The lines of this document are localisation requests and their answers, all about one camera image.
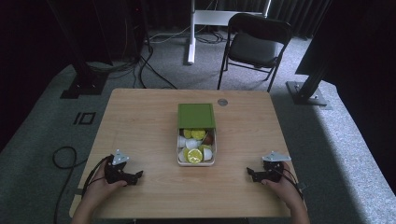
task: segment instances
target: desk leg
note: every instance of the desk leg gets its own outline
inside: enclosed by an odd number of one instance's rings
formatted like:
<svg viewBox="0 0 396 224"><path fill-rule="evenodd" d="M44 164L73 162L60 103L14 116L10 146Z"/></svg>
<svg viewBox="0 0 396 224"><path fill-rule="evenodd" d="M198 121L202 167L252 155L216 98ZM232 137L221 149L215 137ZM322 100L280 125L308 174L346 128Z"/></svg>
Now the desk leg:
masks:
<svg viewBox="0 0 396 224"><path fill-rule="evenodd" d="M194 64L195 58L195 0L191 0L191 36L190 36L190 47L189 47L189 64Z"/></svg>

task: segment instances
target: person's arm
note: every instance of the person's arm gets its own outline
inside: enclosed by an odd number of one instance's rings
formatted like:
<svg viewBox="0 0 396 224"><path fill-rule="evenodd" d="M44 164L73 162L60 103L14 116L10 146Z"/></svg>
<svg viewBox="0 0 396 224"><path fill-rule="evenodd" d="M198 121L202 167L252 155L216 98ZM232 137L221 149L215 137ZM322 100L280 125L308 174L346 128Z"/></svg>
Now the person's arm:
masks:
<svg viewBox="0 0 396 224"><path fill-rule="evenodd" d="M285 169L290 170L289 166L285 162L283 162L283 165ZM291 178L289 172L284 171L283 174L288 178ZM290 209L292 224L310 223L304 201L289 180L282 177L278 183L267 179L264 179L262 183L272 189L276 195L285 202L286 206Z"/></svg>
<svg viewBox="0 0 396 224"><path fill-rule="evenodd" d="M123 180L108 184L105 179L105 165L106 161L93 176L91 184L73 215L72 224L91 223L94 210L114 191L127 185L127 182Z"/></svg>

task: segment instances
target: gray carpet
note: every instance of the gray carpet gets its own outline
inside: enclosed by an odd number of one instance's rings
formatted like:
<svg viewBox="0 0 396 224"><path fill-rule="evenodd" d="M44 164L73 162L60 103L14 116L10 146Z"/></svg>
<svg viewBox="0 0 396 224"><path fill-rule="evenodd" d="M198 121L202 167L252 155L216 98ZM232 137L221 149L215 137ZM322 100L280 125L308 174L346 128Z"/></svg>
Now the gray carpet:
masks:
<svg viewBox="0 0 396 224"><path fill-rule="evenodd" d="M336 88L321 82L319 89L332 110L295 105L286 81L305 81L294 72L309 41L293 38L285 52L271 96L304 191L312 223L394 223L396 199L365 145L353 119L338 97ZM219 78L224 44L197 42L195 64L186 65L188 40L171 39L152 44L149 64L178 89L214 90ZM143 48L143 56L148 50ZM0 154L0 223L52 223L55 204L68 171L52 163L59 147L74 147L78 161L90 153L106 102L115 88L142 88L138 69L113 73L101 95L60 99L75 72L66 67L48 85L29 117ZM223 77L223 90L266 91L263 75L230 67ZM151 69L143 70L147 88L169 88ZM93 123L75 124L78 113L96 113ZM67 166L72 153L57 154ZM70 222L68 210L84 165L77 167L61 199L59 223ZM129 223L132 220L95 220L95 223ZM288 218L250 218L249 223L289 223ZM244 219L137 220L136 223L246 223Z"/></svg>

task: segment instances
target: chair backrest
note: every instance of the chair backrest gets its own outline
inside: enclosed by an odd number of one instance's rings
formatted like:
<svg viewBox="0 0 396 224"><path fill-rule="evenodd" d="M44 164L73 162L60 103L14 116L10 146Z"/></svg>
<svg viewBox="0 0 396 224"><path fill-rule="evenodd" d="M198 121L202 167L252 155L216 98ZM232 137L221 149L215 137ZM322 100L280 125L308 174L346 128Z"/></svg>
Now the chair backrest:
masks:
<svg viewBox="0 0 396 224"><path fill-rule="evenodd" d="M244 32L259 39L288 45L292 38L291 26L284 21L266 19L248 13L237 13L228 22L229 31Z"/></svg>

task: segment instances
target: black robot controller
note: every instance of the black robot controller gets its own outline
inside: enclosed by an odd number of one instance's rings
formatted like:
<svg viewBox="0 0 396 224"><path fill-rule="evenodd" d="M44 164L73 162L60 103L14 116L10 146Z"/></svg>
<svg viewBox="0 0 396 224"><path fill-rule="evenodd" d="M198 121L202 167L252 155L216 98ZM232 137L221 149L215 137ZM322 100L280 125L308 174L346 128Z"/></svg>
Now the black robot controller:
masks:
<svg viewBox="0 0 396 224"><path fill-rule="evenodd" d="M269 155L262 157L264 168L263 172L255 172L247 167L247 173L251 175L253 182L261 183L264 179L279 182L283 176L284 166L282 161L290 160L291 158L289 156L283 156L273 151Z"/></svg>
<svg viewBox="0 0 396 224"><path fill-rule="evenodd" d="M116 156L110 155L107 157L105 166L105 178L107 183L112 184L120 180L125 180L128 185L136 185L143 171L137 172L135 175L124 173L123 168L128 160L129 157L124 156L119 150L117 150Z"/></svg>
<svg viewBox="0 0 396 224"><path fill-rule="evenodd" d="M128 185L136 185L137 180L142 176L143 171L137 172L135 175L124 173L122 170L126 165L126 161L113 165L110 161L113 161L114 156L110 155L107 158L105 166L105 178L107 183L112 184L119 180L125 180Z"/></svg>

